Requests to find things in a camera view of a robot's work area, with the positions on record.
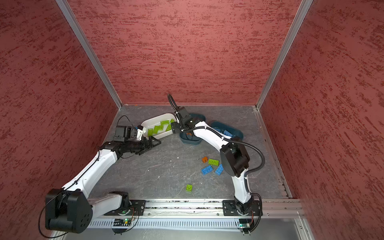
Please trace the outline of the small green lego bottom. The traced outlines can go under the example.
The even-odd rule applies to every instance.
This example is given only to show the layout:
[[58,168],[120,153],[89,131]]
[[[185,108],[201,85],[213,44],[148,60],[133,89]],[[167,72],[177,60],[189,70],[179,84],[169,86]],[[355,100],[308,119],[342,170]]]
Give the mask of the small green lego bottom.
[[192,192],[192,190],[193,190],[193,185],[187,184],[186,191],[187,192]]

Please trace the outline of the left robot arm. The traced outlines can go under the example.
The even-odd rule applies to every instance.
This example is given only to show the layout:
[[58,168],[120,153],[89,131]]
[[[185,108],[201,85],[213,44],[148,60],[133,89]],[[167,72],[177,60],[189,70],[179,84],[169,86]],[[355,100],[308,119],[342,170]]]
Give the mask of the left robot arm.
[[143,215],[146,202],[135,204],[127,192],[113,191],[102,198],[89,198],[96,183],[125,153],[142,155],[161,144],[153,136],[145,137],[142,126],[135,130],[134,138],[131,130],[128,126],[118,126],[113,140],[103,143],[86,167],[62,188],[49,191],[40,213],[45,217],[47,230],[79,234],[92,220],[109,212],[128,216],[129,222]]

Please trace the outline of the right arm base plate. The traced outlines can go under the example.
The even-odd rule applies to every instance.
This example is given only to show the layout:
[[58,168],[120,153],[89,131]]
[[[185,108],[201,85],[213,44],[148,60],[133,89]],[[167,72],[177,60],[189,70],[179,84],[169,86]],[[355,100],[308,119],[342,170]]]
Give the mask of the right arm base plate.
[[223,200],[224,216],[263,216],[259,200],[250,199],[242,204],[238,200]]

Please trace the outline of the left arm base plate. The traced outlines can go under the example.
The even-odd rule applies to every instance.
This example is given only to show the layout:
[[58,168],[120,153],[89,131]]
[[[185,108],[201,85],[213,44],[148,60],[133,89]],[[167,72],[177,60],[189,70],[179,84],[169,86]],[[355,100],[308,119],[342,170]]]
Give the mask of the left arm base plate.
[[125,200],[117,210],[117,213],[120,216],[143,216],[146,203],[146,200]]

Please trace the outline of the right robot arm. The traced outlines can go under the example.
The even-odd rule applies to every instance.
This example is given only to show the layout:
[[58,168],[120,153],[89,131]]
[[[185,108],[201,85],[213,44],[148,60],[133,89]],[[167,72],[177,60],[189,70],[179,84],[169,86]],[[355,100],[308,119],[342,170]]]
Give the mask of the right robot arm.
[[253,197],[245,176],[250,157],[243,142],[239,138],[232,139],[221,134],[204,121],[199,122],[184,107],[174,107],[174,111],[177,119],[172,123],[174,133],[192,133],[219,151],[221,164],[225,172],[232,177],[236,209],[241,215],[247,214],[253,203]]

